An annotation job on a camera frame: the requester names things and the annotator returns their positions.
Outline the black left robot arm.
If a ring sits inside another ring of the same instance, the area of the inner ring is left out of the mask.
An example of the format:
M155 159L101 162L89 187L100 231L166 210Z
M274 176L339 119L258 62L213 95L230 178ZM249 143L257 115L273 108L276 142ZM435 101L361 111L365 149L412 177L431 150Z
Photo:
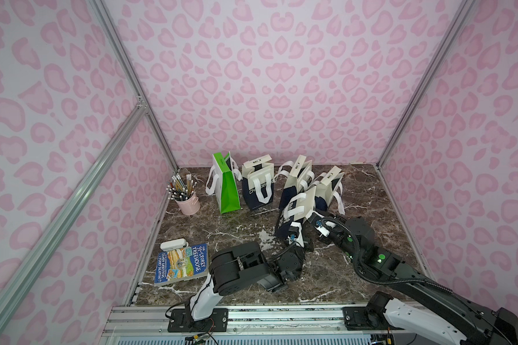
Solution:
M198 293L185 305L191 322L208 319L223 297L254 284L268 292L278 292L289 282L299 280L305 261L305 249L297 242L268 259L259 243L250 241L217 252Z

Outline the beige navy bag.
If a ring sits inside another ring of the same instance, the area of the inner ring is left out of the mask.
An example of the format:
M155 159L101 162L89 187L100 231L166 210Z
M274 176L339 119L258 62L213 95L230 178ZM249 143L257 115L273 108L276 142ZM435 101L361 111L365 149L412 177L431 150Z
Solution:
M307 214L315 210L315 192L316 187L312 186L308 191L299 193L290 200L287 207L280 213L275 227L275 237L288 241L289 227L292 221L302 223L303 231Z
M305 155L299 155L294 161L283 163L275 175L275 180L281 177L286 178L286 183L281 194L279 210L286 208L290 200L297 194L307 191L315 180L312 161L308 160Z
M315 192L315 209L317 211L328 211L332 200L338 204L338 212L345 215L345 206L342 201L343 186L342 178L344 172L338 166L333 166L328 172L322 172L315 178L313 186Z
M243 198L253 211L273 201L274 164L270 155L243 163Z

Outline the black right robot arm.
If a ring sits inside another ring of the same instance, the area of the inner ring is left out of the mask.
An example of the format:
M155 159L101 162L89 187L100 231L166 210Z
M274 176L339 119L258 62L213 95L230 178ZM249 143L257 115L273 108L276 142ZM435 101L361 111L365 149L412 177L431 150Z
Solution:
M321 237L349 254L359 278L396 290L422 305L414 308L378 292L365 308L369 322L386 322L437 344L518 344L514 313L481 306L423 275L397 254L376 245L374 230L363 218L344 220L316 211L306 218Z

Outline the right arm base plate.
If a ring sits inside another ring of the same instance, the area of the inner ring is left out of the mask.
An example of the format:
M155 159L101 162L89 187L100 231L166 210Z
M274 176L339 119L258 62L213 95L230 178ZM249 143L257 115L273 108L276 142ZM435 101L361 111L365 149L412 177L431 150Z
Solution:
M386 309L369 303L364 307L344 307L344 326L348 331L388 331L400 330L392 326L384 316Z

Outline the green white takeout bag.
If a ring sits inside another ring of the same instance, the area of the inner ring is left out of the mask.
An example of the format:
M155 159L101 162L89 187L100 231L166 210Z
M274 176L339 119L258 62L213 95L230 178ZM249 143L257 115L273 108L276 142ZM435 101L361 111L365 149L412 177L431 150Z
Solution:
M220 214L240 210L237 181L242 180L242 175L237 163L230 153L214 153L212 158L213 164L205 187L206 194L216 197Z

